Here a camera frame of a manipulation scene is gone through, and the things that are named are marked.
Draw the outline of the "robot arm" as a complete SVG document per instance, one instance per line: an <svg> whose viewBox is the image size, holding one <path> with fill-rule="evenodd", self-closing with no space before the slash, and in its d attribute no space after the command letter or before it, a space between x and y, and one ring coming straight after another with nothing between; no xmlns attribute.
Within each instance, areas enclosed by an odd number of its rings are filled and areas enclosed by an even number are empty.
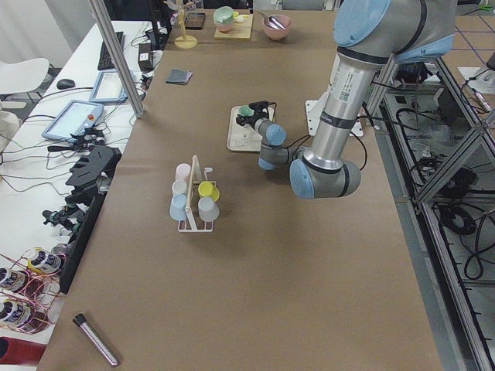
<svg viewBox="0 0 495 371"><path fill-rule="evenodd" d="M284 148L285 130L268 116L268 102L249 105L236 122L261 137L258 164L273 170L288 164L293 192L302 199L342 197L354 192L360 170L341 158L374 74L390 57L413 63L451 50L455 1L345 1L333 38L340 61L308 148Z"/></svg>

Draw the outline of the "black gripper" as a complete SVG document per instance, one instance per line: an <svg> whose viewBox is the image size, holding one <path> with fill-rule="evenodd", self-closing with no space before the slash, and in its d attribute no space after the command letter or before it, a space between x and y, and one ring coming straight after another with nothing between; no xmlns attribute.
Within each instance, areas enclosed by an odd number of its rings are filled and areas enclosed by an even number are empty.
<svg viewBox="0 0 495 371"><path fill-rule="evenodd" d="M241 127L251 127L252 129L254 129L254 126L258 120L259 120L258 114L252 114L250 116L244 116L238 114L236 116L236 123Z"/></svg>

